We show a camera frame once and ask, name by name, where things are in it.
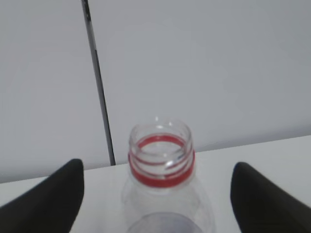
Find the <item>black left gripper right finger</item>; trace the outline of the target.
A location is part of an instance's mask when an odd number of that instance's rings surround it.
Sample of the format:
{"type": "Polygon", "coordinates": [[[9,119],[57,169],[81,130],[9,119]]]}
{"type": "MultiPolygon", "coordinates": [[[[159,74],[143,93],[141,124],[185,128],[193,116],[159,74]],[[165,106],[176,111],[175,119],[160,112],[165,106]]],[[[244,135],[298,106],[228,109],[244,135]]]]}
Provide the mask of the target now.
{"type": "Polygon", "coordinates": [[[309,233],[311,209],[252,166],[234,166],[230,201],[243,233],[309,233]]]}

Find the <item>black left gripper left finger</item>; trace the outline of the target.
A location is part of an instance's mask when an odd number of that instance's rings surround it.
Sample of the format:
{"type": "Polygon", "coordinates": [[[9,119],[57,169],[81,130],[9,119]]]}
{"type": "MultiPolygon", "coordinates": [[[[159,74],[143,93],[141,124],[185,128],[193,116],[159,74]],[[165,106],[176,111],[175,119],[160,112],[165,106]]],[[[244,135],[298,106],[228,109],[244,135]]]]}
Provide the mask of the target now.
{"type": "Polygon", "coordinates": [[[72,159],[0,208],[2,233],[68,233],[84,197],[84,167],[72,159]]]}

